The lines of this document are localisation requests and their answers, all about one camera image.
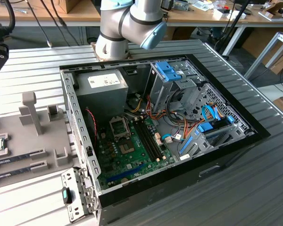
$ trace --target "green motherboard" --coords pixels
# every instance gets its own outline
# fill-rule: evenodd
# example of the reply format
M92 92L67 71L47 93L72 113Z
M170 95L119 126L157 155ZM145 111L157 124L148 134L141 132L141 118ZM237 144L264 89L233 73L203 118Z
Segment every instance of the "green motherboard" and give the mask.
M103 190L175 162L165 145L159 146L155 143L156 128L151 119L139 122L143 133L141 133L140 127L136 127L135 121L127 121L126 123L130 130L129 136L119 140L115 140L109 124L100 128L97 157L102 171L99 182ZM126 130L121 128L121 123L117 123L116 128L115 131L124 132ZM152 146L149 145L145 148L143 144L148 145L149 141L152 142ZM151 150L159 151L161 158L155 158Z

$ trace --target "workbench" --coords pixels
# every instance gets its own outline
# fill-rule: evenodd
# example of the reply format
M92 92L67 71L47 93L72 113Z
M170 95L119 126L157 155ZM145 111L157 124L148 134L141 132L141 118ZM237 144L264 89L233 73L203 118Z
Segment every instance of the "workbench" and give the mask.
M230 9L233 8L233 3L227 0L226 4ZM27 7L25 2L13 4L13 7ZM240 19L236 25L237 30L225 48L223 55L229 55L243 31L247 27L283 27L281 22L270 22L258 14L259 8L252 8L252 15L247 15L245 19ZM16 26L37 26L37 22L30 11L24 14L15 11ZM42 26L55 26L50 16L43 8L34 7L34 12L40 20ZM59 14L67 23L68 26L99 26L100 15L91 0L81 0L68 14ZM0 4L0 23L7 25L9 22L8 12L5 6ZM170 10L167 25L171 27L225 27L228 19L222 18L216 20L213 17L213 10L206 12L190 6L190 11Z
M133 213L111 226L283 225L283 114L209 45L165 41L133 58L194 54L271 134L229 168ZM0 116L16 114L20 93L34 91L37 109L65 110L60 65L95 62L89 46L13 50L0 72ZM61 172L0 188L0 225L69 225ZM76 225L95 226L92 216Z

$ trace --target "ram slot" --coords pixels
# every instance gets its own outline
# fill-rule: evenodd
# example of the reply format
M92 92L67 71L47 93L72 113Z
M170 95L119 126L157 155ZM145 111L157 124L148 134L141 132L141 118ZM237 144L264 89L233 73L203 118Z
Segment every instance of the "ram slot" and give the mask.
M161 159L162 153L155 144L152 135L147 129L147 126L142 121L135 122L133 125L151 161L156 161L157 158Z

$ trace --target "power supply label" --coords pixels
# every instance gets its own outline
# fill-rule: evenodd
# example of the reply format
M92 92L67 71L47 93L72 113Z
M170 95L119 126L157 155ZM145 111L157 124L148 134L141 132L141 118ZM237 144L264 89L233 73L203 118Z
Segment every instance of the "power supply label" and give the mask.
M88 78L88 82L91 88L111 86L111 85L116 85L116 84L121 83L116 74L104 74L104 75L91 76Z

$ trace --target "table leg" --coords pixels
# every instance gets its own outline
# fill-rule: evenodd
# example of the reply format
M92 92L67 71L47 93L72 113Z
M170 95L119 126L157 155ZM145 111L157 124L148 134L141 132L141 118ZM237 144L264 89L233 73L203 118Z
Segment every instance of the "table leg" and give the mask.
M227 55L230 54L230 52L234 48L235 44L237 43L238 39L242 35L244 29L245 29L245 27L238 27L237 28L235 34L232 36L230 42L228 43L227 47L225 48L225 50L224 50L224 52L222 54L223 56L227 56Z
M269 68L276 59L278 59L278 57L280 56L280 54L282 54L283 52L283 45L278 49L278 51L273 55L272 58L270 58L270 60L268 61L268 63L265 65L266 68Z
M274 37L271 39L271 41L268 43L268 45L265 47L265 49L262 51L262 53L258 56L258 58L255 60L255 62L250 66L249 70L245 73L244 77L248 79L253 72L256 70L256 68L259 66L259 64L262 62L263 58L266 56L266 54L275 46L275 44L278 41L280 33L277 32Z

